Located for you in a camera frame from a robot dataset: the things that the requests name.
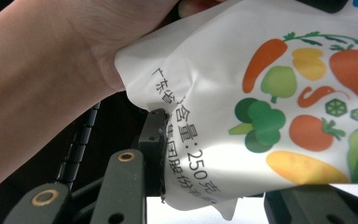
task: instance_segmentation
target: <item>plastic bag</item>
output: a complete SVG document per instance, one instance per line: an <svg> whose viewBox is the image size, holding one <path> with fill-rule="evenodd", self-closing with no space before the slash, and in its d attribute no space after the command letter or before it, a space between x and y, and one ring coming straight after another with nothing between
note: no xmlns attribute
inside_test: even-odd
<svg viewBox="0 0 358 224"><path fill-rule="evenodd" d="M227 1L123 49L130 100L171 114L166 202L213 205L305 184L358 183L358 1Z"/></svg>

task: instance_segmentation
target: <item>hand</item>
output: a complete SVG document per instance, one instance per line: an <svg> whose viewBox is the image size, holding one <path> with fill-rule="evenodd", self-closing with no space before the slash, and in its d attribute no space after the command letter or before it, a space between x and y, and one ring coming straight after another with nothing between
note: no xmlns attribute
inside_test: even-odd
<svg viewBox="0 0 358 224"><path fill-rule="evenodd" d="M224 0L184 0L181 17L187 17ZM124 86L114 67L116 52L157 29L178 0L56 0L78 37L89 45L101 69L99 73L113 91Z"/></svg>

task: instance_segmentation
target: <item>broccoli illustration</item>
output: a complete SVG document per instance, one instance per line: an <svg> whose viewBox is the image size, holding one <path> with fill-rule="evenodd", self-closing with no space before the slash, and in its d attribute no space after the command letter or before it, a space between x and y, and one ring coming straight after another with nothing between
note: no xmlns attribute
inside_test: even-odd
<svg viewBox="0 0 358 224"><path fill-rule="evenodd" d="M237 103L235 114L242 123L228 133L246 134L245 145L249 150L266 152L281 139L279 130L286 118L281 110L272 109L269 103L246 98Z"/></svg>

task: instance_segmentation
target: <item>yellow vegetable illustration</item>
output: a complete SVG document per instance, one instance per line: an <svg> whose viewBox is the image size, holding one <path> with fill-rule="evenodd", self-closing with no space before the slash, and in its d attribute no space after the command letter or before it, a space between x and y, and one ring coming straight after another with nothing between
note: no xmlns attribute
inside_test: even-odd
<svg viewBox="0 0 358 224"><path fill-rule="evenodd" d="M324 53L319 49L303 48L296 49L292 53L293 65L304 78L314 81L324 77L326 65L319 59Z"/></svg>
<svg viewBox="0 0 358 224"><path fill-rule="evenodd" d="M267 156L267 164L278 175L298 185L349 182L332 165L295 152L272 152Z"/></svg>

